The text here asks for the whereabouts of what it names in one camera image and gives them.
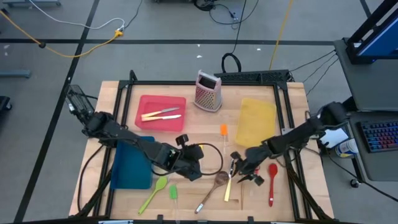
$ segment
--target yellow cable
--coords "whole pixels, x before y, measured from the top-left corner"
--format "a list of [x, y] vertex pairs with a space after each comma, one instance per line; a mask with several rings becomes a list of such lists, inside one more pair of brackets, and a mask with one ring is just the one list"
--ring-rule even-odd
[[[33, 40], [36, 44], [39, 44], [39, 45], [42, 44], [42, 43], [40, 43], [38, 40], [36, 40], [35, 38], [33, 38], [31, 35], [29, 35], [29, 34], [28, 34], [26, 31], [24, 31], [22, 28], [20, 28], [14, 21], [12, 21], [12, 20], [11, 20], [4, 12], [2, 12], [1, 10], [0, 10], [0, 14], [1, 14], [2, 16], [4, 16], [15, 28], [19, 29], [23, 34], [25, 34], [27, 37], [29, 37], [31, 40]], [[83, 53], [83, 54], [80, 54], [80, 55], [64, 55], [64, 54], [61, 54], [60, 52], [57, 52], [56, 50], [54, 50], [54, 49], [52, 49], [52, 48], [50, 48], [50, 47], [47, 47], [47, 46], [46, 46], [45, 48], [48, 49], [49, 51], [51, 51], [51, 52], [53, 52], [53, 53], [59, 55], [59, 56], [62, 56], [62, 57], [77, 58], [77, 57], [82, 57], [82, 56], [84, 56], [84, 55], [86, 55], [86, 54], [89, 54], [89, 53], [91, 53], [93, 50], [97, 49], [98, 47], [104, 46], [104, 45], [106, 45], [106, 44], [112, 42], [112, 41], [115, 40], [116, 38], [121, 37], [121, 36], [123, 36], [123, 32], [121, 32], [121, 31], [119, 31], [119, 30], [116, 30], [116, 31], [114, 32], [114, 36], [112, 37], [112, 39], [108, 40], [108, 41], [105, 42], [105, 43], [99, 44], [99, 45], [93, 47], [92, 49], [90, 49], [89, 51], [87, 51], [87, 52], [85, 52], [85, 53]]]
[[272, 63], [274, 61], [275, 53], [276, 53], [276, 50], [278, 49], [278, 46], [279, 46], [279, 40], [282, 38], [282, 33], [284, 32], [285, 24], [286, 24], [287, 18], [289, 17], [289, 12], [290, 12], [290, 9], [292, 8], [292, 4], [293, 4], [293, 0], [290, 0], [289, 6], [288, 6], [287, 11], [286, 11], [285, 19], [282, 22], [282, 27], [280, 27], [278, 39], [276, 41], [275, 48], [274, 48], [274, 53], [272, 53], [271, 63], [269, 64], [269, 70], [271, 70], [271, 68], [272, 68]]

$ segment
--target knife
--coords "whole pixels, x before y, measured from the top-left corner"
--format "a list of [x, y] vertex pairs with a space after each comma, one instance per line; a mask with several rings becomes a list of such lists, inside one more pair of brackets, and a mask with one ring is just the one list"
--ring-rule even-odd
[[154, 121], [157, 119], [175, 119], [181, 117], [180, 114], [177, 115], [172, 115], [172, 116], [162, 116], [162, 117], [148, 117], [148, 118], [142, 118], [142, 121]]
[[153, 115], [157, 115], [157, 114], [160, 114], [160, 113], [166, 113], [166, 112], [174, 111], [174, 110], [178, 110], [178, 109], [180, 109], [180, 108], [179, 107], [174, 107], [174, 108], [167, 108], [167, 109], [164, 109], [164, 110], [161, 110], [161, 111], [155, 111], [155, 112], [151, 112], [151, 113], [147, 113], [147, 114], [142, 114], [141, 118], [147, 118], [147, 117], [150, 117], [150, 116], [153, 116]]
[[224, 196], [224, 201], [227, 202], [229, 200], [229, 193], [231, 192], [231, 179], [232, 179], [232, 174], [234, 172], [234, 159], [231, 159], [231, 168], [229, 168], [229, 180], [228, 180], [228, 184], [226, 186], [226, 190], [225, 190], [225, 196]]

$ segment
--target pink tray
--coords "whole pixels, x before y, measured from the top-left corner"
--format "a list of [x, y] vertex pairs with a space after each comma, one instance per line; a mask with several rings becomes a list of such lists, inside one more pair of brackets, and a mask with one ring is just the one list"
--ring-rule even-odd
[[[142, 95], [141, 99], [139, 100], [139, 106], [137, 110], [136, 126], [146, 130], [182, 131], [184, 128], [186, 103], [187, 100], [184, 97]], [[180, 109], [157, 114], [155, 116], [170, 116], [180, 114], [181, 117], [176, 119], [141, 121], [142, 114], [161, 111], [173, 107], [179, 107]]]

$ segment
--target wooden spoon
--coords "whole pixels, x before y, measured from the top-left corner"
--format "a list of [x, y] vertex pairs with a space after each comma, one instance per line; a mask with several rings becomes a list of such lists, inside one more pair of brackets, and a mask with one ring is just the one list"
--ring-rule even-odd
[[206, 201], [210, 198], [211, 193], [213, 193], [213, 191], [216, 190], [217, 187], [221, 187], [222, 185], [225, 185], [226, 183], [228, 183], [228, 180], [229, 180], [229, 176], [228, 176], [228, 173], [225, 171], [221, 171], [216, 175], [216, 178], [214, 179], [213, 188], [207, 193], [205, 199], [203, 199], [203, 201], [201, 201], [198, 208], [195, 210], [195, 214], [200, 212], [200, 210], [205, 205]]

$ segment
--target utensil handle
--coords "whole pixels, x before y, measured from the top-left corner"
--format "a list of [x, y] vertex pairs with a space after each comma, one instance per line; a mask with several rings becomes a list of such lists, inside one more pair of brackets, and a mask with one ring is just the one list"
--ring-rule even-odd
[[231, 193], [231, 178], [229, 178], [228, 185], [226, 186], [224, 201], [229, 201], [229, 193]]
[[154, 121], [157, 119], [163, 119], [163, 117], [149, 117], [149, 118], [142, 118], [142, 121]]
[[271, 178], [271, 188], [269, 189], [269, 206], [274, 204], [274, 178]]
[[147, 208], [149, 202], [152, 200], [152, 198], [155, 196], [156, 194], [156, 190], [149, 196], [149, 198], [146, 200], [146, 202], [141, 206], [141, 208], [139, 208], [138, 210], [138, 215], [141, 215], [145, 209]]
[[156, 111], [156, 112], [152, 112], [152, 113], [142, 114], [141, 118], [147, 118], [147, 117], [150, 117], [150, 116], [153, 116], [153, 115], [157, 115], [157, 114], [160, 114], [160, 113], [161, 113], [161, 111]]
[[213, 191], [214, 191], [217, 187], [219, 187], [219, 186], [214, 185], [213, 188], [207, 193], [205, 199], [203, 199], [203, 200], [200, 202], [198, 208], [195, 210], [195, 214], [197, 214], [197, 213], [200, 212], [200, 210], [201, 210], [201, 209], [203, 208], [203, 206], [205, 205], [206, 201], [210, 198], [211, 193], [213, 193]]

